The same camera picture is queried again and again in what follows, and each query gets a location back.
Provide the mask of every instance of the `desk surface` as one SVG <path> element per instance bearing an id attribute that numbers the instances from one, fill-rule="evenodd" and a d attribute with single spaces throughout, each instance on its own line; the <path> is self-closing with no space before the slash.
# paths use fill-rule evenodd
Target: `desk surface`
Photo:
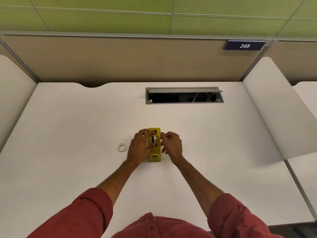
<path id="1" fill-rule="evenodd" d="M 317 118 L 317 82 L 300 82 L 294 86 L 294 89 Z M 312 214 L 317 220 L 317 153 L 287 161 L 301 184 L 311 204 Z"/>
<path id="2" fill-rule="evenodd" d="M 224 103 L 146 105 L 146 87 L 219 87 Z M 39 83 L 0 154 L 0 228 L 25 237 L 126 159 L 135 132 L 177 132 L 186 159 L 268 225 L 313 221 L 240 82 Z M 147 212 L 207 220 L 168 156 L 141 164 L 123 188 L 105 237 Z"/>

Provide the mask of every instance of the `desk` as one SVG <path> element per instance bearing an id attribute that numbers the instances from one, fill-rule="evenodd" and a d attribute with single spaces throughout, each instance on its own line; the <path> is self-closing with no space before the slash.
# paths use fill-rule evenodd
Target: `desk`
<path id="1" fill-rule="evenodd" d="M 219 87 L 224 103 L 146 105 L 146 87 Z M 3 237 L 27 236 L 98 185 L 126 159 L 118 145 L 150 127 L 178 133 L 185 158 L 268 225 L 314 220 L 241 82 L 39 83 L 0 154 Z M 166 155 L 133 172 L 104 237 L 147 212 L 209 230 Z"/>
<path id="2" fill-rule="evenodd" d="M 300 82 L 293 88 L 317 118 L 317 82 Z M 317 220 L 317 153 L 291 158 L 287 162 L 302 186 L 312 215 Z"/>

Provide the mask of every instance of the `yellow tape dispenser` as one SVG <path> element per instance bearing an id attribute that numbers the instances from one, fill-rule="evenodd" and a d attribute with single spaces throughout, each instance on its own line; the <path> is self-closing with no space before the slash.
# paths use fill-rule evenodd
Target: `yellow tape dispenser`
<path id="1" fill-rule="evenodd" d="M 161 161 L 161 139 L 160 139 L 160 128 L 149 128 L 156 133 L 156 135 L 150 135 L 147 144 L 150 145 L 156 142 L 156 145 L 151 149 L 151 153 L 147 160 L 149 162 L 159 162 Z"/>

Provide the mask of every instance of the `green ceiling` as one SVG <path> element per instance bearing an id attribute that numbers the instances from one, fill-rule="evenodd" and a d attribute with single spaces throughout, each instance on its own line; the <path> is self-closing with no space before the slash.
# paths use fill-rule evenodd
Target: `green ceiling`
<path id="1" fill-rule="evenodd" d="M 317 37 L 317 0 L 0 0 L 0 30 Z"/>

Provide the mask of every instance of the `red shirt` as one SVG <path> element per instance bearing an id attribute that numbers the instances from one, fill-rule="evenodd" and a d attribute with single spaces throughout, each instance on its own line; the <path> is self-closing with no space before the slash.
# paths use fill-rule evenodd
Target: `red shirt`
<path id="1" fill-rule="evenodd" d="M 100 238 L 109 225 L 113 205 L 106 192 L 91 188 L 78 196 L 33 231 L 28 238 Z M 212 204 L 208 225 L 216 237 L 278 238 L 266 224 L 230 194 L 219 196 Z M 117 232 L 112 238 L 213 237 L 207 231 L 184 220 L 147 213 Z"/>

